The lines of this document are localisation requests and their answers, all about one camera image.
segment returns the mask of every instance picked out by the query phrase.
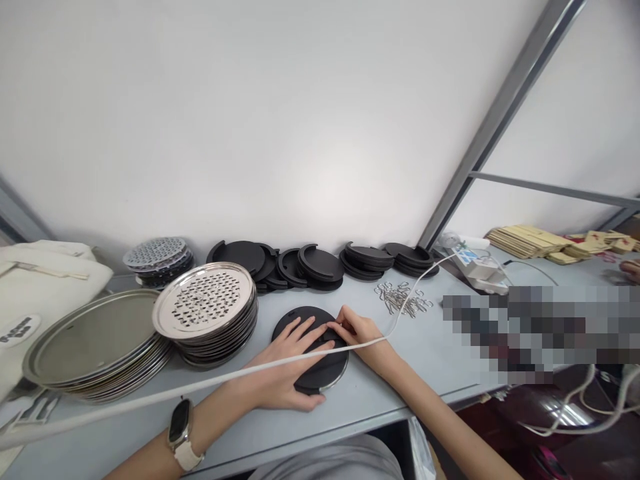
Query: watch strap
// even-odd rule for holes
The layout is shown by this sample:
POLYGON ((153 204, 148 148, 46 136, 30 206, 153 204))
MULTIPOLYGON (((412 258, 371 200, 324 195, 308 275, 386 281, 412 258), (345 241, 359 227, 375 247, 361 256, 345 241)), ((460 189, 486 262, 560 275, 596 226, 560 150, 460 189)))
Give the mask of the watch strap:
POLYGON ((180 467, 184 471, 193 470, 198 466, 198 464, 200 464, 200 462, 202 462, 203 458, 205 458, 204 455, 198 457, 193 452, 193 449, 191 448, 191 442, 188 440, 178 445, 178 447, 173 452, 173 456, 176 460, 178 460, 180 467))

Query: white wall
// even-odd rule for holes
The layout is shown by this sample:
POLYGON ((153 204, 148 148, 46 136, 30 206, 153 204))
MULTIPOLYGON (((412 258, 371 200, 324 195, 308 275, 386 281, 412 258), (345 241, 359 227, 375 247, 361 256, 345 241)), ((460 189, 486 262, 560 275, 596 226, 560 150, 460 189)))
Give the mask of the white wall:
POLYGON ((59 239, 416 242, 544 2, 0 3, 0 172, 59 239))
MULTIPOLYGON (((483 171, 634 197, 640 193, 640 3, 591 0, 483 171)), ((530 223, 597 228, 618 209, 476 181, 449 228, 483 236, 530 223)))

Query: pixelated blur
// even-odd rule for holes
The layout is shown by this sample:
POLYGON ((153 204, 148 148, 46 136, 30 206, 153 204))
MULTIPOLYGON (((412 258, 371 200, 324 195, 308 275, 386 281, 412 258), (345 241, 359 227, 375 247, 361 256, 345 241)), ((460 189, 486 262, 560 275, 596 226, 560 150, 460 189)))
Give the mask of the pixelated blur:
POLYGON ((560 365, 640 363, 640 287, 511 287, 442 306, 506 383, 550 383, 560 365))

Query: watch face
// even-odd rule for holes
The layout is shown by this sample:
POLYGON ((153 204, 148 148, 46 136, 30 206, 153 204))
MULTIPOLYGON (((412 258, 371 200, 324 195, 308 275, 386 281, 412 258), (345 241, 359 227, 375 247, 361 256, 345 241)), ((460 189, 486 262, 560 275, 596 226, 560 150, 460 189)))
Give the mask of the watch face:
POLYGON ((182 434, 187 429, 190 409, 191 402, 189 400, 182 400, 182 402, 178 403, 178 406, 173 411, 173 415, 171 416, 171 425, 169 426, 170 443, 180 440, 180 437, 182 437, 182 434))

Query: pile of metal hooks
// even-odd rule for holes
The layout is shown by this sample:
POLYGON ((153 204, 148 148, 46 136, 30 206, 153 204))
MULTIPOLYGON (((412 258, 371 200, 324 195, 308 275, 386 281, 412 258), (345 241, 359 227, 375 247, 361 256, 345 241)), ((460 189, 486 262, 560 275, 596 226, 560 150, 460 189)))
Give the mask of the pile of metal hooks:
MULTIPOLYGON (((380 300, 385 302, 385 306, 387 307, 387 310, 389 310, 389 314, 393 315, 394 312, 397 312, 402 308, 402 304, 407 299, 407 296, 411 291, 411 287, 409 286, 409 282, 402 282, 396 288, 393 288, 393 284, 391 282, 384 282, 379 283, 373 291, 380 296, 380 300)), ((410 297, 409 300, 407 300, 407 304, 402 311, 402 315, 409 315, 411 318, 415 318, 419 311, 426 312, 427 307, 433 306, 433 302, 431 300, 425 300, 423 298, 425 293, 422 290, 416 290, 414 293, 416 296, 410 297)))

